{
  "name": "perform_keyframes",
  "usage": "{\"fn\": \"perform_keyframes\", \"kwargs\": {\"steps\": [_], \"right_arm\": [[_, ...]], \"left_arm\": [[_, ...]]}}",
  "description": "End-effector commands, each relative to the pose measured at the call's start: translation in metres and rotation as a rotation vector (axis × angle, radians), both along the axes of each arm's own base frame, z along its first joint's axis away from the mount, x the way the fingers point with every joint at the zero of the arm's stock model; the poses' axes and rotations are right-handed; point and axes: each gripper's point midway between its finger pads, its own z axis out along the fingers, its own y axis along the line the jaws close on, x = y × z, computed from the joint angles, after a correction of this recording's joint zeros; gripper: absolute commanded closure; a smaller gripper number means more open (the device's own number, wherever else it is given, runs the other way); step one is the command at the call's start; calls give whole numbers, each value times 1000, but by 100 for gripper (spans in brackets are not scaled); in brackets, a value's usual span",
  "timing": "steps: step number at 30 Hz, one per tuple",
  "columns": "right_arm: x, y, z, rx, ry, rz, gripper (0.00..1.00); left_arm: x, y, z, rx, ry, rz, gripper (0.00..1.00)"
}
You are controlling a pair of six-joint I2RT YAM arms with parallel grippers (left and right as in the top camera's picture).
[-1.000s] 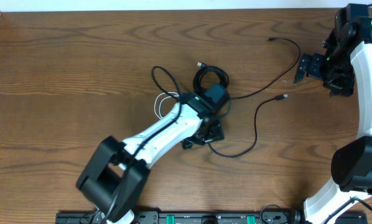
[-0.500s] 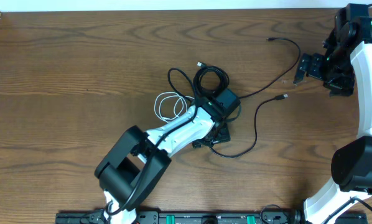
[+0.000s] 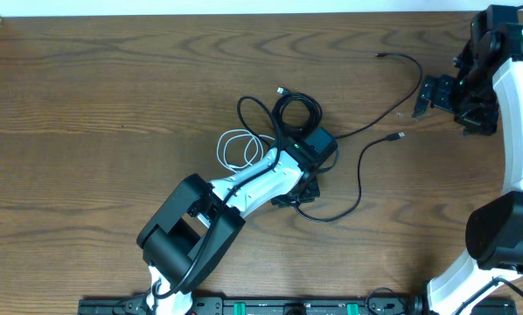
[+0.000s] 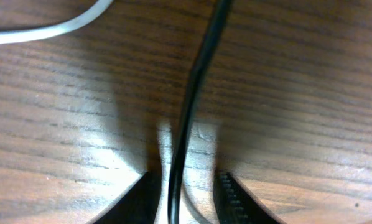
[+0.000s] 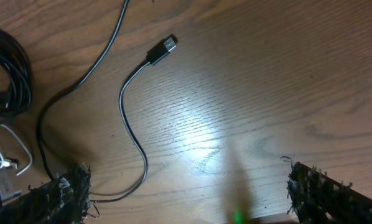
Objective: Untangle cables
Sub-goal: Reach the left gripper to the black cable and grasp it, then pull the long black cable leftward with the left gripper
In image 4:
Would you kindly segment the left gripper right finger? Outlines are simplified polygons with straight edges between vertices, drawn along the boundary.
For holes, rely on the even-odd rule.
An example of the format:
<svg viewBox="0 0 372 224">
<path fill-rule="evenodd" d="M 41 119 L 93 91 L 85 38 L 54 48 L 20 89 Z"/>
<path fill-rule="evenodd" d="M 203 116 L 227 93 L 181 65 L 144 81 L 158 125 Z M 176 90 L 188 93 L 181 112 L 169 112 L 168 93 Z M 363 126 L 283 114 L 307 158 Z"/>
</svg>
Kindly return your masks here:
<svg viewBox="0 0 372 224">
<path fill-rule="evenodd" d="M 213 199 L 220 224 L 280 224 L 281 221 L 255 200 L 229 173 L 215 171 Z"/>
</svg>

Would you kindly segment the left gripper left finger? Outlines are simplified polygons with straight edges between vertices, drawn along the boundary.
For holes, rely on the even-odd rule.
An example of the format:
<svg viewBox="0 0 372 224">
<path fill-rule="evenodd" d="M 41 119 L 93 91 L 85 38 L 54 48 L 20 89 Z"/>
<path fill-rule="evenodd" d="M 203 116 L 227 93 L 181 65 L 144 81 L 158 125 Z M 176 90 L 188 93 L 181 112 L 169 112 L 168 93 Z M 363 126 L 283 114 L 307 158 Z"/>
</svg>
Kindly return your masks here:
<svg viewBox="0 0 372 224">
<path fill-rule="evenodd" d="M 161 196 L 161 175 L 146 172 L 110 209 L 99 215 L 94 224 L 154 223 Z"/>
</svg>

